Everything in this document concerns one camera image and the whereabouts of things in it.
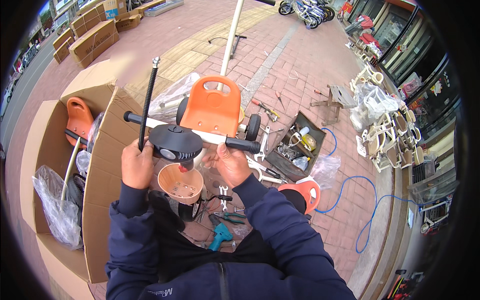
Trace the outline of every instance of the navy blue jacket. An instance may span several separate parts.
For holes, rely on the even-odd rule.
[[[119,201],[110,206],[107,300],[355,299],[320,234],[282,193],[264,187],[253,175],[233,191],[250,224],[275,250],[278,270],[268,264],[209,263],[158,283],[158,244],[146,190],[122,184]]]

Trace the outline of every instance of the orange stool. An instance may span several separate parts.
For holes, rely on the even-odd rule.
[[[205,89],[204,84],[209,81],[223,83],[230,88],[230,93]],[[207,75],[193,84],[180,126],[203,132],[218,131],[234,137],[239,115],[240,90],[235,82],[225,76]]]
[[[310,191],[312,189],[315,190],[315,193],[317,195],[317,197],[313,200],[312,195],[310,194]],[[305,210],[305,214],[308,214],[309,212],[317,208],[318,204],[320,203],[320,188],[318,187],[318,184],[316,182],[311,180],[298,184],[282,184],[278,187],[278,190],[295,190],[299,192],[307,202],[307,209]]]
[[[68,122],[67,129],[73,131],[79,136],[88,140],[88,133],[92,127],[93,117],[87,104],[79,97],[72,97],[67,101]],[[75,146],[77,140],[67,136],[67,140]],[[80,144],[80,148],[87,148],[86,145]]]

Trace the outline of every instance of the tan basket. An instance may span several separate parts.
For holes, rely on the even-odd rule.
[[[179,166],[180,164],[164,166],[158,173],[158,185],[172,199],[183,204],[193,204],[200,197],[203,176],[195,169],[182,173]]]

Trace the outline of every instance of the blue cable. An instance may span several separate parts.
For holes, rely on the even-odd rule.
[[[328,156],[330,156],[330,155],[332,155],[333,152],[335,152],[335,150],[336,150],[336,136],[333,134],[333,132],[332,132],[330,129],[328,129],[328,128],[326,128],[326,127],[320,128],[320,130],[322,130],[322,129],[327,129],[327,130],[333,135],[333,138],[335,139],[335,148],[334,148],[333,151],[330,152],[330,154],[328,155]]]
[[[334,148],[333,151],[329,154],[329,156],[330,156],[330,155],[332,155],[332,153],[335,152],[335,150],[336,150],[336,137],[335,137],[335,135],[333,134],[333,132],[332,132],[330,129],[328,129],[328,128],[321,128],[321,129],[327,129],[327,130],[333,135],[333,138],[335,139],[335,148]],[[372,229],[373,217],[375,216],[375,212],[377,211],[377,207],[378,207],[378,204],[380,204],[380,201],[381,201],[383,198],[388,197],[388,196],[393,197],[393,198],[395,198],[395,199],[399,199],[399,200],[404,201],[404,202],[413,202],[413,201],[412,201],[412,200],[402,199],[402,198],[399,198],[399,197],[397,197],[397,196],[395,196],[395,195],[384,195],[384,196],[382,196],[382,197],[377,201],[377,189],[375,188],[375,185],[373,184],[373,182],[372,182],[370,179],[366,178],[365,176],[351,176],[351,177],[346,178],[346,179],[343,181],[342,187],[340,188],[340,194],[338,195],[338,199],[336,200],[335,204],[334,204],[331,208],[329,208],[329,209],[327,209],[327,210],[325,210],[325,211],[321,211],[321,210],[318,210],[318,209],[315,208],[315,211],[316,211],[316,212],[319,212],[319,213],[322,213],[322,214],[326,214],[326,213],[328,213],[329,211],[331,211],[332,209],[334,209],[335,206],[338,204],[338,201],[340,201],[340,197],[342,196],[343,186],[345,185],[345,182],[347,182],[347,180],[350,180],[350,179],[353,179],[353,178],[364,178],[364,179],[366,179],[366,180],[372,185],[373,191],[375,192],[375,208],[373,209],[372,217],[370,218],[370,220],[365,224],[365,226],[364,226],[364,227],[362,228],[362,230],[360,231],[359,236],[357,237],[357,241],[356,241],[356,243],[355,243],[355,251],[356,251],[357,253],[362,253],[362,252],[365,250],[365,248],[367,247],[368,241],[370,240],[370,231],[371,231],[371,229]],[[413,202],[413,203],[414,203],[415,205],[417,205],[417,206],[423,206],[423,205],[432,204],[432,203],[435,203],[435,202],[437,202],[437,201],[432,201],[432,202],[424,203],[424,204],[417,204],[417,203],[415,203],[415,202]],[[367,226],[368,226],[367,241],[365,242],[365,246],[363,246],[363,248],[359,251],[359,249],[358,249],[358,243],[359,243],[359,240],[360,240],[360,237],[361,237],[363,231],[367,228]]]

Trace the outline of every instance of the power drill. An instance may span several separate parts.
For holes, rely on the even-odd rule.
[[[215,226],[213,230],[215,233],[213,242],[210,244],[208,249],[211,249],[213,251],[218,251],[218,248],[220,248],[220,244],[224,240],[232,240],[233,235],[230,233],[227,226],[225,226],[225,224],[220,222],[217,216],[215,216],[214,214],[210,214],[208,215],[208,218],[210,219],[212,224]]]

